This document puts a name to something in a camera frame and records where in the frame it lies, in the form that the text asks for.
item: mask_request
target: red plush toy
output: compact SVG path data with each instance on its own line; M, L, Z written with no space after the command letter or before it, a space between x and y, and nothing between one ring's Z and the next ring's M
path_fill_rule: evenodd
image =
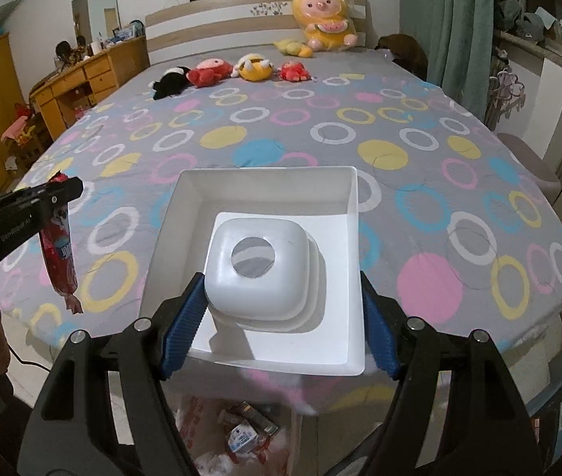
M209 87L222 79L227 79L233 67L221 59L206 59L187 73L187 78L195 87Z
M311 79L310 73L305 69L305 66L296 61L283 63L281 71L279 71L279 77L284 81L290 82L301 82Z

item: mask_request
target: headboard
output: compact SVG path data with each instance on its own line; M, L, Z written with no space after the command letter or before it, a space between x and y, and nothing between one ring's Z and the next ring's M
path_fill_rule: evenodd
M146 17L151 64L213 50L304 41L292 15L292 0L198 0ZM352 20L365 46L365 0L354 0Z

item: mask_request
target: yellow plush toy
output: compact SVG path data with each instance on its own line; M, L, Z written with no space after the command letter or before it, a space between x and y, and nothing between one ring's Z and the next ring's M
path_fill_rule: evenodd
M312 57L312 48L305 46L294 39L283 39L273 43L283 55L293 55L304 59Z
M346 0L292 0L296 21L315 52L355 47L358 36Z
M230 76L234 79L241 75L249 82L260 82L269 79L274 71L274 65L263 55L248 54L239 59Z

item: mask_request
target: metal screw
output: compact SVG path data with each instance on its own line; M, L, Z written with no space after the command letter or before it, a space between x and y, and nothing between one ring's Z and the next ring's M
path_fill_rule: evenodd
M491 337L488 336L488 333L483 329L474 330L473 338L475 338L475 340L479 343L486 343L491 339Z
M133 329L139 332L146 331L149 327L151 327L151 319L137 319L133 323Z
M74 331L71 336L69 337L70 342L72 343L80 343L87 337L87 334L82 329Z
M423 329L425 329L425 321L417 317L411 317L407 321L407 327L409 327L409 329L413 331L422 331Z

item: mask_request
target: green curtain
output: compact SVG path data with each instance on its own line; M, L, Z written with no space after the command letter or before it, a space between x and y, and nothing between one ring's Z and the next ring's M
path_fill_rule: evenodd
M493 0L400 0L400 29L429 61L427 81L480 120L486 111Z

